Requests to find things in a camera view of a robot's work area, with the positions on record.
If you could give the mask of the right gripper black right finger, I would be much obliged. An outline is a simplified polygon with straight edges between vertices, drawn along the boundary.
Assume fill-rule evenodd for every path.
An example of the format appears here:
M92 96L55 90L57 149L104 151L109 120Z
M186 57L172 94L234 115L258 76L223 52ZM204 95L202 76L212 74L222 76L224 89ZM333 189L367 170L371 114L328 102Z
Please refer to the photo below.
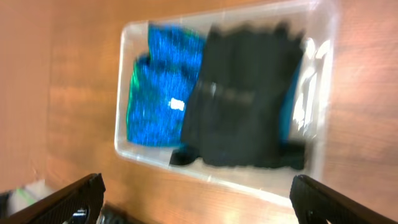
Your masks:
M300 224L397 224L307 175L293 178L289 198Z

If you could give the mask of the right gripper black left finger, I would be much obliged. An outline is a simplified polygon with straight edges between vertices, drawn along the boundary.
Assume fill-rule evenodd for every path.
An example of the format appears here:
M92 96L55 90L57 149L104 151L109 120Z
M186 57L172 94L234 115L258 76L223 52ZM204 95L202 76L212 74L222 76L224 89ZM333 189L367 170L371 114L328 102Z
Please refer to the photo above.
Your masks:
M10 217L3 218L1 223L95 224L104 203L105 191L102 175L89 174Z

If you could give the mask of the long black garment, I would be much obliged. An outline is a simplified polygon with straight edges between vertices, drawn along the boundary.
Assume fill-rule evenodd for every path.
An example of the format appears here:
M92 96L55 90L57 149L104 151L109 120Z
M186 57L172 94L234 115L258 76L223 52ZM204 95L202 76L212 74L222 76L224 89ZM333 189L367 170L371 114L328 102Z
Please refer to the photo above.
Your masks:
M280 145L280 158L267 161L266 159L255 159L254 162L238 162L226 160L224 152L221 159L205 159L199 150L184 146L175 149L172 152L169 164L172 166L187 166L194 163L198 158L202 159L206 165L215 167L246 167L253 166L257 168L278 169L289 167L293 170L303 170L305 168L305 143L303 142L283 142Z

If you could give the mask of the blue denim jeans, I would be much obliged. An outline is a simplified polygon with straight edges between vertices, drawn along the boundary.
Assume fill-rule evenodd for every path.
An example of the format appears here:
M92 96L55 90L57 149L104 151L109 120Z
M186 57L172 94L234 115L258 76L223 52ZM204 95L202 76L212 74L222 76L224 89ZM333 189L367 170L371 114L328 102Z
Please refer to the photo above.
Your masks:
M287 93L285 94L282 107L280 109L279 139L281 143L286 143L289 140L290 125L292 122L292 114L294 111L295 92L297 89L297 83L299 81L301 66L302 62L300 62L295 69L292 82Z

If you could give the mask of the blue green sequin cloth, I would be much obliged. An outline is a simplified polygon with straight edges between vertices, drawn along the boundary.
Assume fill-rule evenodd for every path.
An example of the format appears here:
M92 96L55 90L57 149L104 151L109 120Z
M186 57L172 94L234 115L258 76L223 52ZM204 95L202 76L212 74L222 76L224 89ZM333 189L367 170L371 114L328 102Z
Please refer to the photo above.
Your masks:
M175 147L198 80L205 36L175 25L148 25L149 51L134 61L126 114L127 140Z

